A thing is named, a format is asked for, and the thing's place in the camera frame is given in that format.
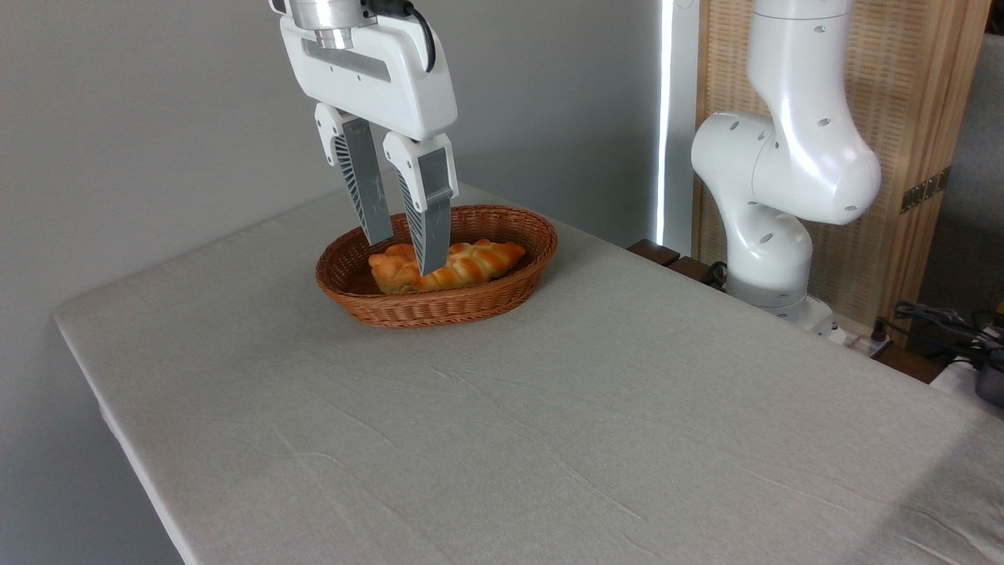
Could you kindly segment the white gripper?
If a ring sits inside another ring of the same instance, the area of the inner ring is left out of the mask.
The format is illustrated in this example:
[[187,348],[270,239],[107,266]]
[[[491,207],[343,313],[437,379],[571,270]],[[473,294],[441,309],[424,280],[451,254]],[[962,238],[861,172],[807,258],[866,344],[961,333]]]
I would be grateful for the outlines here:
[[341,171],[369,244],[394,234],[373,122],[394,131],[383,148],[397,169],[420,275],[445,267],[451,200],[459,195],[459,183],[444,132],[458,111],[440,40],[434,40],[436,61],[427,71],[424,30],[413,18],[379,17],[357,27],[354,47],[347,49],[322,48],[315,33],[299,29],[290,16],[281,17],[280,31],[299,86],[319,101],[315,124],[326,160]]

